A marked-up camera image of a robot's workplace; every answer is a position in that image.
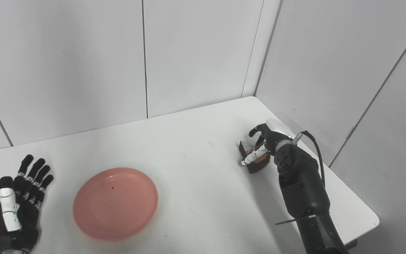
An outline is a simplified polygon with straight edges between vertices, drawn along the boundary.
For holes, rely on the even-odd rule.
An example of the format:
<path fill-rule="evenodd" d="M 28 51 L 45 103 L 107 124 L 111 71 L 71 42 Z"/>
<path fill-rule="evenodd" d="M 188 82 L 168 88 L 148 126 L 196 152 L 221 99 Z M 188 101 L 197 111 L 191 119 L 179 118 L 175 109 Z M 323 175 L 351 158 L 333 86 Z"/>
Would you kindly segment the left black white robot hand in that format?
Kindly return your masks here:
<path fill-rule="evenodd" d="M 54 180 L 45 159 L 28 154 L 16 177 L 0 178 L 0 254 L 29 254 L 40 237 L 40 214 Z"/>

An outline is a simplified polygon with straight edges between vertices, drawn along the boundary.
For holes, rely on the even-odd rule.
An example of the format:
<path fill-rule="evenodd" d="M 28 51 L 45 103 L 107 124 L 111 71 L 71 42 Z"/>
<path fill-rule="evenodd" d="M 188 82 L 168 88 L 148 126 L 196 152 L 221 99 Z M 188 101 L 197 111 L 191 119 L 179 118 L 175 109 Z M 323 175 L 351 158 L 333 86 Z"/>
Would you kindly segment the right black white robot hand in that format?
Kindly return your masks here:
<path fill-rule="evenodd" d="M 242 166 L 257 165 L 266 160 L 268 156 L 275 155 L 280 142 L 290 143 L 291 137 L 280 131 L 281 122 L 275 119 L 268 119 L 265 123 L 259 124 L 249 132 L 249 137 L 260 133 L 254 147 L 241 161 Z"/>

